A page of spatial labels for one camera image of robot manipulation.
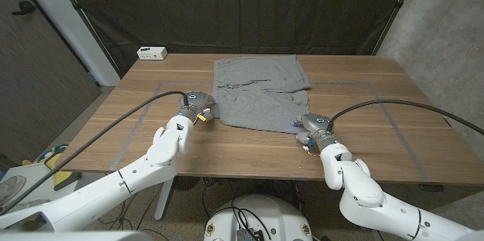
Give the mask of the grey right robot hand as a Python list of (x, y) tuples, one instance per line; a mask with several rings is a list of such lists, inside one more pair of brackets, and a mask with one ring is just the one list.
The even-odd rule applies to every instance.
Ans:
[(318, 148), (321, 152), (325, 147), (335, 144), (336, 137), (329, 131), (330, 119), (313, 113), (298, 116), (293, 123), (303, 131), (296, 135), (296, 139), (303, 145)]

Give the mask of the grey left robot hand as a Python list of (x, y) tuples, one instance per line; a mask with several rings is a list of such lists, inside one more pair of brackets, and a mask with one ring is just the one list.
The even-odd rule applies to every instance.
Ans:
[(212, 95), (202, 91), (188, 91), (179, 99), (179, 116), (184, 116), (192, 122), (197, 120), (210, 121), (214, 119), (212, 107), (215, 104)]

